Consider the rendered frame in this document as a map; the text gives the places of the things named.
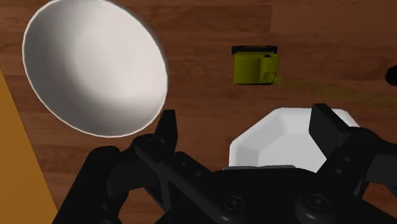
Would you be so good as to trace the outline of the large round white bowl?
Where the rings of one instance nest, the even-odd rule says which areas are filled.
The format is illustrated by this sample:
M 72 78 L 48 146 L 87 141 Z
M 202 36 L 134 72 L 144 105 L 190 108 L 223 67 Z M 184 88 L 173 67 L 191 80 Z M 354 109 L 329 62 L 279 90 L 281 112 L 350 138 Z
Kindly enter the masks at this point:
M 47 2 L 27 24 L 22 60 L 41 103 L 85 134 L 135 134 L 165 104 L 160 43 L 140 18 L 109 0 Z

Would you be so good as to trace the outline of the small black round object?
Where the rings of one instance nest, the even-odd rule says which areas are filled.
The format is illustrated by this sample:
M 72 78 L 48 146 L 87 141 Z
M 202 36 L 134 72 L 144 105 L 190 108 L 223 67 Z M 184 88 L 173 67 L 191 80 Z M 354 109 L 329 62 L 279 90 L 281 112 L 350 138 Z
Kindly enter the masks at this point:
M 392 86 L 397 86 L 397 65 L 390 67 L 385 73 L 385 80 Z

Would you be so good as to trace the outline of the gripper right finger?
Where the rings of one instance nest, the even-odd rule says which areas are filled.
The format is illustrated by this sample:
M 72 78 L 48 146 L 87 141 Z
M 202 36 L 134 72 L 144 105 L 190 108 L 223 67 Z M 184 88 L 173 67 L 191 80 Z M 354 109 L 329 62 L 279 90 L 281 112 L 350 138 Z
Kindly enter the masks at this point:
M 326 160 L 305 189 L 305 224 L 397 224 L 354 193 L 367 182 L 397 186 L 397 144 L 348 126 L 324 103 L 312 106 L 309 134 Z

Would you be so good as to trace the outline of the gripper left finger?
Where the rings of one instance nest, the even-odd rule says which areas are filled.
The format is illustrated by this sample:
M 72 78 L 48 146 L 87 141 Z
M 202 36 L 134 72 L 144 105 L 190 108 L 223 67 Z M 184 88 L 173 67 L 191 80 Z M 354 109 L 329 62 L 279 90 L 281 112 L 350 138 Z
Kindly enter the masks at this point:
M 101 146 L 85 159 L 52 224 L 122 224 L 130 191 L 144 188 L 164 215 L 155 224 L 231 224 L 228 187 L 183 152 L 176 152 L 176 114 L 165 110 L 152 134 L 124 151 Z

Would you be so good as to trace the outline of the white faceted bowl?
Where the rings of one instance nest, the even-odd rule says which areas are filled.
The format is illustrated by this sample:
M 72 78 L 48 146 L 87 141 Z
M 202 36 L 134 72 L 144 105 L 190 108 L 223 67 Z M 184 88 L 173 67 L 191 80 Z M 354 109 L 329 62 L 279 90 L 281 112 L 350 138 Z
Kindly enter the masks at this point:
M 274 109 L 230 144 L 230 167 L 293 165 L 317 172 L 325 162 L 309 134 L 310 108 Z

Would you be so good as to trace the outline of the yellow-green box with black lid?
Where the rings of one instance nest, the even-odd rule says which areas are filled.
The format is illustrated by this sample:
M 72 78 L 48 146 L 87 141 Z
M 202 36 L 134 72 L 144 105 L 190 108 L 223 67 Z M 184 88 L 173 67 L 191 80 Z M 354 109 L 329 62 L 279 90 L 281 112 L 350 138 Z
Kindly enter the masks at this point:
M 278 47 L 240 45 L 231 48 L 233 83 L 238 85 L 274 85 L 281 82 Z

